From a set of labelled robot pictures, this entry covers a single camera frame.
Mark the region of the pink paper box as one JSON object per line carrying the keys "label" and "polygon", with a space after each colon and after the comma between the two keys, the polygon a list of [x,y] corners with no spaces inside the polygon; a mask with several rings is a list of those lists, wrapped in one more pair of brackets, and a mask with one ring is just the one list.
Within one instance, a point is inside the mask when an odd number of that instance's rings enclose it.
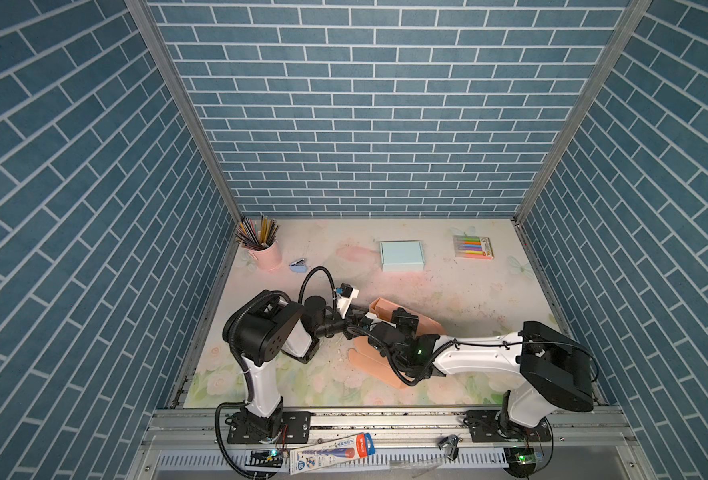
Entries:
{"label": "pink paper box", "polygon": [[[391,321],[395,310],[402,308],[402,305],[394,303],[383,297],[379,297],[369,305],[369,312],[374,313],[379,319]],[[417,313],[419,323],[417,334],[440,334],[444,335],[446,330],[437,321]],[[396,388],[406,389],[402,381],[391,369],[388,360],[383,357],[373,346],[368,343],[365,337],[357,337],[353,340],[354,347],[348,351],[350,365],[356,370],[368,374],[385,384]]]}

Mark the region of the light teal paper box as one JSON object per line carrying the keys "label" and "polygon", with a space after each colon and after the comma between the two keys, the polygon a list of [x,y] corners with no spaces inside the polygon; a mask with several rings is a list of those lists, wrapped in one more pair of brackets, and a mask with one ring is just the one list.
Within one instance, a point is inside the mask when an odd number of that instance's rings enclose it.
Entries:
{"label": "light teal paper box", "polygon": [[382,241],[380,253],[384,272],[415,272],[425,268],[424,249],[420,241]]}

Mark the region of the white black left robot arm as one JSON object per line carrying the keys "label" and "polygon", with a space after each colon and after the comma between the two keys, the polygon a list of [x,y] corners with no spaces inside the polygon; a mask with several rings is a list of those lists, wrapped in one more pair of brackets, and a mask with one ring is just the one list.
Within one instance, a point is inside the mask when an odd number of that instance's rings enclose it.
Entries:
{"label": "white black left robot arm", "polygon": [[346,283],[333,290],[332,305],[320,296],[299,303],[285,292],[264,290],[230,317],[223,339],[245,375],[249,415],[269,419],[281,413],[276,357],[283,353],[309,362],[322,339],[346,331],[348,310],[358,296]]}

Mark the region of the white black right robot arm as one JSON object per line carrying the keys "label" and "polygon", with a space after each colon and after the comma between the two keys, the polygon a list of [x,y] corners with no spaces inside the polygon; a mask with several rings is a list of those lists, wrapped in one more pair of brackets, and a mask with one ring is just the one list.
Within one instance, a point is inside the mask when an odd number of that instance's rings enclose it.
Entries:
{"label": "white black right robot arm", "polygon": [[420,334],[418,326],[418,316],[398,308],[389,320],[368,313],[348,332],[365,338],[407,387],[457,374],[513,377],[516,387],[506,391],[494,417],[509,438],[537,428],[556,410],[594,408],[591,353],[543,323],[526,321],[517,332],[482,338]]}

